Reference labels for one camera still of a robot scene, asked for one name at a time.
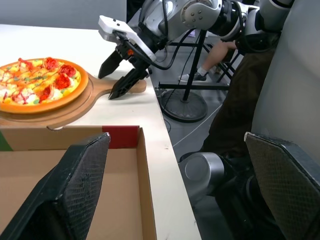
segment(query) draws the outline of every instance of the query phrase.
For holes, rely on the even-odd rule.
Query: tomato slice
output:
[[[65,73],[60,74],[54,81],[55,88],[59,90],[69,87],[70,84],[71,84],[70,79]]]
[[[71,78],[76,74],[76,69],[73,66],[64,64],[60,69],[60,73],[67,74],[67,76]]]
[[[21,57],[18,59],[18,61],[19,61],[20,63],[24,63],[24,64],[28,67],[29,70],[31,70],[31,69],[34,68],[34,66],[32,65],[31,62],[26,61],[26,60],[23,60]]]
[[[46,100],[50,96],[50,93],[51,93],[51,88],[50,88],[50,86],[47,86],[43,90],[42,95],[39,97],[39,103],[41,103],[42,101]]]
[[[52,57],[47,57],[44,59],[44,66],[48,70],[55,69],[59,66],[59,62]]]

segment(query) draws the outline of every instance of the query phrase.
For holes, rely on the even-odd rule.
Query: cardboard box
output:
[[[0,233],[71,144],[102,132],[111,141],[87,240],[156,240],[145,138],[138,126],[0,128]]]

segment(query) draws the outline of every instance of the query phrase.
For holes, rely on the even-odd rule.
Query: pizza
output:
[[[72,94],[81,82],[82,74],[74,63],[52,57],[19,58],[0,67],[0,111],[8,105],[27,109],[57,102]]]

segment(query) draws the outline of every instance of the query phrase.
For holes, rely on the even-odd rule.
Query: black cable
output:
[[[166,10],[166,0],[162,0],[162,10],[163,10],[163,18],[164,18],[164,34],[168,38],[168,16],[167,16],[167,10]]]
[[[155,60],[157,63],[163,63],[166,59],[167,59],[167,57],[168,57],[168,50],[167,50],[167,47],[165,47],[164,48],[164,51],[165,51],[165,57],[164,57],[164,59],[162,60],[162,61],[158,61],[158,60]]]
[[[170,124],[170,122],[168,122],[168,121],[167,121],[167,120],[165,120],[165,119],[163,119],[163,120],[169,124],[169,130],[168,130],[168,133],[170,133],[170,132],[171,132],[171,124]]]
[[[141,53],[131,42],[129,42],[127,40],[127,44],[128,46],[131,48],[131,50],[134,52],[134,54],[136,54],[139,58],[141,58],[143,61],[145,61],[146,63],[156,67],[157,69],[160,70],[168,70],[169,68],[171,68],[172,64],[175,61],[176,55],[178,53],[179,48],[181,47],[181,44],[183,43],[183,41],[187,38],[187,36],[193,31],[194,29],[190,29],[180,40],[180,42],[178,43],[178,46],[175,48],[175,51],[173,53],[172,59],[169,63],[168,66],[161,66],[158,65],[156,63],[154,63],[153,61],[150,60],[150,58],[148,58],[147,56],[145,56],[143,53]]]
[[[195,40],[195,43],[197,43],[197,42],[198,42],[199,37],[200,37],[200,34],[199,34],[198,38]],[[181,81],[182,75],[184,74],[184,71],[185,71],[185,68],[186,68],[187,62],[189,61],[189,58],[191,57],[191,54],[193,53],[193,51],[194,51],[194,50],[195,50],[195,46],[193,46],[193,47],[192,47],[192,50],[191,50],[191,52],[190,52],[190,54],[189,54],[188,58],[186,59],[186,61],[185,61],[185,63],[184,63],[184,66],[183,66],[183,69],[182,69],[182,72],[181,72],[181,76],[180,76],[180,78],[179,78],[178,85],[180,84],[180,81]],[[169,100],[170,100],[170,98],[171,98],[172,94],[174,94],[175,90],[176,90],[176,88],[171,92],[170,96],[168,97],[168,100],[166,101],[166,103],[165,103],[165,105],[164,105],[164,108],[163,108],[164,110],[166,109],[166,106],[167,106],[167,104],[168,104],[168,102],[169,102]]]
[[[240,30],[241,30],[241,34],[243,36],[243,40],[244,40],[244,43],[246,44],[247,48],[251,51],[251,52],[254,52],[254,53],[265,53],[265,52],[268,52],[270,51],[271,49],[273,49],[276,45],[277,45],[277,41],[275,42],[275,44],[273,44],[271,47],[267,48],[267,49],[264,49],[264,50],[258,50],[258,49],[253,49],[250,44],[248,43],[248,40],[247,40],[247,36],[245,35],[245,27],[244,27],[244,20],[242,19],[242,10],[241,10],[241,7],[239,5],[239,3],[237,1],[232,1],[237,10],[238,10],[238,18],[239,18],[239,22],[240,22]]]

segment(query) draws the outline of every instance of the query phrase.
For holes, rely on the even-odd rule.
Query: cable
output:
[[[239,3],[237,1],[232,1],[232,2],[235,4],[235,6],[236,6],[236,8],[238,10],[238,18],[239,18],[239,22],[240,22],[240,29],[241,29],[241,32],[242,32],[244,43],[246,44],[247,48],[250,51],[254,52],[254,53],[265,53],[265,52],[268,52],[269,50],[273,49],[278,44],[277,41],[271,47],[269,47],[267,49],[264,49],[264,50],[253,49],[250,46],[250,44],[248,43],[248,40],[247,40],[247,36],[245,35],[244,20],[242,19],[241,7],[240,7],[240,5],[239,5]]]
[[[176,55],[178,53],[179,48],[181,47],[181,44],[183,43],[183,41],[187,38],[187,36],[194,30],[190,29],[180,40],[180,42],[178,43],[178,46],[175,48],[175,51],[173,53],[172,59],[169,63],[168,66],[161,66],[156,64],[155,62],[151,61],[150,58],[148,58],[147,56],[145,56],[143,53],[141,53],[131,42],[127,41],[128,46],[131,48],[131,50],[134,52],[134,54],[136,54],[139,58],[141,58],[143,61],[145,61],[146,63],[156,67],[157,69],[160,70],[168,70],[169,68],[171,68],[172,64],[175,61]]]
[[[211,116],[213,114],[215,114],[221,107],[222,107],[222,104],[220,106],[218,106],[218,108],[213,113],[211,113],[210,116],[208,116],[205,120],[203,120],[203,122],[200,123],[192,132],[190,132],[187,136],[185,136],[180,141],[178,141],[175,145],[173,145],[172,148],[177,146],[179,143],[181,143],[183,140],[185,140],[187,137],[189,137],[192,133],[194,133],[198,128],[200,128],[202,126],[202,124],[204,124],[209,118],[211,118]]]
[[[195,40],[195,43],[197,43],[197,42],[198,42],[199,37],[200,37],[200,34],[199,34],[198,38]],[[195,46],[193,46],[193,47],[192,47],[192,50],[191,50],[191,52],[190,52],[190,54],[189,54],[188,58],[186,59],[186,61],[185,61],[185,63],[184,63],[184,66],[183,66],[183,69],[182,69],[182,72],[181,72],[181,76],[180,76],[180,78],[179,78],[178,85],[180,84],[180,81],[181,81],[181,78],[182,78],[182,76],[183,76],[183,74],[184,74],[184,71],[185,71],[185,68],[186,68],[187,62],[189,61],[189,58],[191,57],[191,54],[192,54],[192,52],[194,51],[194,49],[195,49]],[[171,92],[170,96],[168,97],[168,100],[166,101],[166,103],[165,103],[165,105],[164,105],[164,108],[163,108],[164,110],[166,109],[166,106],[167,106],[167,104],[168,104],[168,102],[169,102],[169,100],[170,100],[170,98],[171,98],[172,94],[174,94],[175,90],[176,90],[176,88]]]
[[[170,124],[170,122],[168,122],[167,120],[165,120],[165,119],[163,119],[164,120],[164,122],[167,122],[168,124],[169,124],[169,130],[168,130],[168,133],[170,133],[171,132],[171,124]]]
[[[168,50],[167,50],[167,47],[165,47],[164,48],[164,51],[165,51],[165,57],[164,57],[164,59],[162,60],[162,61],[158,61],[158,60],[155,60],[157,63],[163,63],[166,59],[167,59],[167,57],[168,57]]]
[[[162,10],[163,10],[163,18],[164,18],[164,34],[166,38],[168,38],[168,16],[167,16],[167,9],[166,9],[166,0],[162,0]]]

